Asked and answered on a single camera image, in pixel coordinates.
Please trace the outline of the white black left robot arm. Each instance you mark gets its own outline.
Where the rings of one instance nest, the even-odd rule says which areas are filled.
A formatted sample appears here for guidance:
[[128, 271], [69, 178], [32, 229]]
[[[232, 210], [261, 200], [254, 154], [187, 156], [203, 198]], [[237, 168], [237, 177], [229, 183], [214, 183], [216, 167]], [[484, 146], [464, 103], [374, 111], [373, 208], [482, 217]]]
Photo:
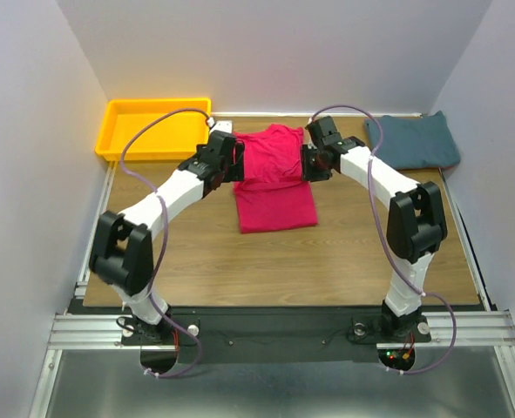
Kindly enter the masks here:
[[179, 334], [197, 338], [171, 319], [168, 304], [154, 288], [164, 256], [153, 253], [153, 242], [166, 239], [171, 221], [189, 206], [243, 178], [243, 150], [232, 132], [216, 127], [164, 184], [150, 185], [146, 197], [121, 212], [99, 216], [89, 268], [130, 307], [132, 318], [118, 321], [125, 335], [142, 332], [154, 343]]

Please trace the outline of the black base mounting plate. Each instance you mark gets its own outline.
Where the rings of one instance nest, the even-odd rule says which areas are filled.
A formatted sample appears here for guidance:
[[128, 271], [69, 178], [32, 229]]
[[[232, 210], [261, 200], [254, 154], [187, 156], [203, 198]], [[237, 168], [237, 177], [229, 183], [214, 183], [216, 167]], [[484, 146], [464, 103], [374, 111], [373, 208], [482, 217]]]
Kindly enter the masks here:
[[58, 316], [50, 342], [68, 350], [131, 349], [143, 366], [176, 372], [204, 364], [377, 363], [390, 349], [429, 343], [433, 328], [421, 314], [413, 331], [384, 337], [375, 306], [173, 307], [170, 313], [197, 338], [150, 330], [127, 336], [118, 321], [131, 314], [111, 309]]

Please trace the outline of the folded teal t shirt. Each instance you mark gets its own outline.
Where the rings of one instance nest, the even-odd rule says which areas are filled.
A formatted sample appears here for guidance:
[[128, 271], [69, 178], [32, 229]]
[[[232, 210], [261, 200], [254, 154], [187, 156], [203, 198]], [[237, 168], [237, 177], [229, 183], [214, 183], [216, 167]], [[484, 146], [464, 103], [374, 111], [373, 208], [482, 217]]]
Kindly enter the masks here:
[[461, 161], [441, 111], [423, 118], [385, 115], [377, 121], [383, 129], [383, 142], [376, 157], [396, 170], [446, 169]]

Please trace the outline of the pink t shirt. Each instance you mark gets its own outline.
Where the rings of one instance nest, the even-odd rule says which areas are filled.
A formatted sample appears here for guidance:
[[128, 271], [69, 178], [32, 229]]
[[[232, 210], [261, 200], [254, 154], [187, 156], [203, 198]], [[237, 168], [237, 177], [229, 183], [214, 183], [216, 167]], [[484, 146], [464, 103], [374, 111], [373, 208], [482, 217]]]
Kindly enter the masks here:
[[304, 132], [272, 124], [235, 134], [244, 144], [244, 179], [234, 184], [242, 233], [267, 233], [316, 226], [318, 215], [310, 183], [303, 179]]

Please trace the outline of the yellow plastic tray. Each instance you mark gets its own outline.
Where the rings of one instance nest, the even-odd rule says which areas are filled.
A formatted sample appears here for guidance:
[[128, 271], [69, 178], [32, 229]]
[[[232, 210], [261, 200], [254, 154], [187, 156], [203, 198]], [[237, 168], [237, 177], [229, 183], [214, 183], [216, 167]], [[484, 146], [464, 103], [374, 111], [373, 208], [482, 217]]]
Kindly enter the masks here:
[[196, 145], [207, 142], [209, 128], [201, 111], [209, 114], [210, 98], [113, 99], [108, 102], [95, 153], [118, 161], [127, 143], [144, 127], [171, 111], [194, 108], [156, 124], [131, 146], [127, 161], [172, 161], [192, 156]]

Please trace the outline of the aluminium frame rails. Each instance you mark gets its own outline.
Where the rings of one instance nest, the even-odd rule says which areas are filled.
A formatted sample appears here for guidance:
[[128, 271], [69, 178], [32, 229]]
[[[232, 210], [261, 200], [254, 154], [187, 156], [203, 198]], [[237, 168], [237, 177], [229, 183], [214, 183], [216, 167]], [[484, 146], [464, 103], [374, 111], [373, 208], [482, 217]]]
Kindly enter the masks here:
[[197, 340], [124, 337], [117, 294], [86, 273], [52, 323], [31, 415], [515, 417], [513, 318], [490, 307], [454, 205], [425, 281], [443, 299], [424, 301], [402, 375], [361, 335], [390, 285], [368, 194], [338, 174], [312, 189], [315, 227], [242, 234], [229, 184], [172, 220], [156, 288]]

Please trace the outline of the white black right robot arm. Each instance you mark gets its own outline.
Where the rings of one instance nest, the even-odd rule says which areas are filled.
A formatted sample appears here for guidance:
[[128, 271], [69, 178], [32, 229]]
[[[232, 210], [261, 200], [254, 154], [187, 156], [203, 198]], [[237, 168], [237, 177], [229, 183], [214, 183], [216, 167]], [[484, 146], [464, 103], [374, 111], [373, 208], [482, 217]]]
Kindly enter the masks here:
[[388, 211], [386, 226], [373, 215], [392, 269], [378, 329], [382, 336], [398, 340], [420, 320], [425, 276], [448, 234], [441, 191], [433, 182], [402, 175], [360, 139], [343, 138], [331, 117], [314, 116], [306, 129], [310, 142], [302, 146], [304, 180], [326, 181], [338, 172], [368, 191], [373, 211], [379, 204]]

